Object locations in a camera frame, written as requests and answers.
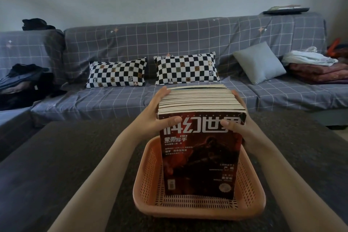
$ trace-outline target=floor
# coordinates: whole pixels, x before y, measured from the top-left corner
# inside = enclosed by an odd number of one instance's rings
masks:
[[[333,130],[333,132],[348,141],[348,127],[344,130]]]

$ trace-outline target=person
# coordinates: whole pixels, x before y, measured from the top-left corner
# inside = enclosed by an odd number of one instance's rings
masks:
[[[157,106],[170,93],[161,88],[148,107],[117,137],[110,150],[54,221],[49,232],[104,231],[111,209],[137,144],[182,121],[156,118]],[[246,108],[237,92],[237,100]],[[244,125],[221,120],[224,128],[240,133],[245,149],[256,156],[267,183],[292,231],[348,231],[335,212],[311,189],[247,114]]]

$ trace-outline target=light gray pillow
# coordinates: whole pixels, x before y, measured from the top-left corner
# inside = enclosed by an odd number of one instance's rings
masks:
[[[234,52],[233,55],[252,84],[259,84],[286,73],[266,42]]]

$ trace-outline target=forearm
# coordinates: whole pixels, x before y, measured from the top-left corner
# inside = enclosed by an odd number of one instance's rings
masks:
[[[138,143],[129,128],[68,202],[50,228],[54,231],[104,231],[129,160]]]
[[[259,156],[259,162],[292,231],[347,231],[345,223],[311,189],[275,146]]]

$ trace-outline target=finger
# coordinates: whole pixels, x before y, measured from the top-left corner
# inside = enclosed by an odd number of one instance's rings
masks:
[[[179,124],[181,121],[182,118],[180,116],[172,116],[168,117],[167,119],[158,119],[156,120],[156,130],[159,131],[165,128],[170,128]]]
[[[225,129],[231,130],[233,132],[237,132],[237,133],[241,134],[242,136],[246,133],[246,127],[245,126],[243,126],[241,124],[238,124],[236,122],[233,122],[231,120],[222,119],[220,121],[220,124]]]
[[[245,104],[245,102],[243,101],[243,99],[239,96],[238,92],[237,92],[236,90],[232,90],[231,92],[232,92],[232,94],[235,96],[235,98],[237,99],[237,101],[242,105],[242,107],[244,107],[245,110],[247,110],[246,104]]]
[[[171,91],[170,89],[167,89],[166,86],[163,86],[160,90],[157,91],[157,93],[154,95],[152,98],[149,106],[154,106],[156,107],[159,102],[161,101],[162,98],[164,98],[167,94],[169,94]]]

